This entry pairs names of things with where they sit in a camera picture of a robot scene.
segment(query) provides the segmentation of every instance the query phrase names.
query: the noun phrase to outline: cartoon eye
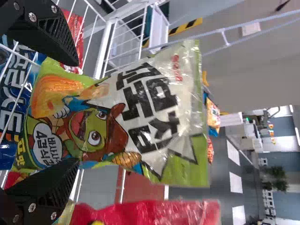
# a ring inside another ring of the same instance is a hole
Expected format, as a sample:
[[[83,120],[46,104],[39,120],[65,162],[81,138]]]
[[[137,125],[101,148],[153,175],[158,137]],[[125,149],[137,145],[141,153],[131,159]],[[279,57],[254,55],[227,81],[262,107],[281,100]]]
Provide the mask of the cartoon eye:
[[[97,131],[91,131],[88,142],[93,146],[99,145],[101,143],[101,135]]]
[[[101,120],[106,120],[107,114],[103,111],[99,111],[99,113],[96,115]]]

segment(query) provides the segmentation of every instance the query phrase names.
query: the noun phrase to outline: blue package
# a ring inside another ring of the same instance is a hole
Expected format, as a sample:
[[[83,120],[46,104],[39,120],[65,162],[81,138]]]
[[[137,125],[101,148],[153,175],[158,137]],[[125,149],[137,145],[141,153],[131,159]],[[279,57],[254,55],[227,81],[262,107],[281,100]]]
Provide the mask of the blue package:
[[[212,128],[212,127],[209,126],[209,135],[214,136],[214,137],[218,137],[218,132],[215,128]]]
[[[13,49],[16,41],[8,38],[6,35],[0,37],[0,43],[4,46]],[[33,60],[35,51],[18,44],[15,52],[20,55]],[[10,52],[0,47],[0,75],[9,59]],[[42,64],[46,56],[38,54],[35,63]],[[28,74],[31,63],[22,59],[20,56],[13,54],[10,63],[4,72],[3,78],[0,80],[1,93],[0,93],[0,135],[5,128],[9,115],[14,107],[15,101],[23,86],[24,80]],[[27,82],[24,85],[23,91],[18,100],[13,117],[9,123],[8,129],[5,133],[4,139],[0,144],[0,170],[10,169],[19,143],[19,135],[23,131],[23,122],[26,111],[29,106],[30,96],[34,81],[38,75],[39,66],[32,65],[28,74]]]

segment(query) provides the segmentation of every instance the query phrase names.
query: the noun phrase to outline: red package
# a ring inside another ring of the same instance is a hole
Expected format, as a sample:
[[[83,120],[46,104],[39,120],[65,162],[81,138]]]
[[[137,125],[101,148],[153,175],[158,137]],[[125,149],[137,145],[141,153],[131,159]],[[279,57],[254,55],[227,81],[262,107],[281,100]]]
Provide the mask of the red package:
[[[65,15],[66,20],[69,18],[70,12],[61,8],[62,12]],[[72,33],[72,37],[74,40],[74,43],[76,44],[76,40],[77,37],[79,35],[78,41],[77,41],[77,45],[76,45],[76,50],[77,50],[77,54],[78,54],[78,59],[79,59],[79,67],[70,67],[70,66],[66,66],[64,64],[60,64],[61,67],[63,67],[66,71],[68,72],[72,72],[72,73],[76,73],[76,74],[80,74],[79,68],[83,67],[83,28],[80,31],[80,27],[83,23],[83,17],[76,15],[76,14],[72,14],[70,17],[70,20],[68,22],[70,31]]]
[[[29,177],[29,175],[30,173],[25,172],[9,172],[4,185],[4,190],[24,180],[25,178]]]
[[[95,210],[77,204],[70,225],[218,225],[218,201],[142,201]]]

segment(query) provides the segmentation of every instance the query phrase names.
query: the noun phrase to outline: cartoon hand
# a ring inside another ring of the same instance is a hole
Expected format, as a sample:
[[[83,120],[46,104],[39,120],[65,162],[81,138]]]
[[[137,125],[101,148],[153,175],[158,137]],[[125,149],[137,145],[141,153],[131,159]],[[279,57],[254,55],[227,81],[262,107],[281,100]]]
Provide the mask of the cartoon hand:
[[[69,114],[69,112],[70,112],[70,109],[66,105],[64,105],[64,107],[62,108],[62,110],[59,111],[59,112],[57,112],[57,113],[55,113],[53,116],[55,118],[57,118],[57,119],[59,119],[59,118],[66,118],[67,115]]]

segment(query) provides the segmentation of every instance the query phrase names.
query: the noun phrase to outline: tiled floor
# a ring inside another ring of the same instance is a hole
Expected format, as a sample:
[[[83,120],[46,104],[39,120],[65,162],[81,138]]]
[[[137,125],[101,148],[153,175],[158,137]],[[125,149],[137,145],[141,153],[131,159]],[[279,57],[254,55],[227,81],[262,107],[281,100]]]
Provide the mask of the tiled floor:
[[[239,151],[237,151],[236,148],[229,141],[227,141],[227,152],[228,157],[237,165],[240,165]]]
[[[229,172],[230,179],[230,191],[234,193],[243,193],[242,178],[238,175],[235,175],[232,172]]]
[[[244,225],[246,223],[245,207],[243,205],[232,208],[233,225]]]
[[[243,225],[245,221],[264,218],[258,170],[232,142],[228,143],[224,129],[212,142],[215,156],[210,188],[169,187],[169,199],[218,199],[222,225]]]

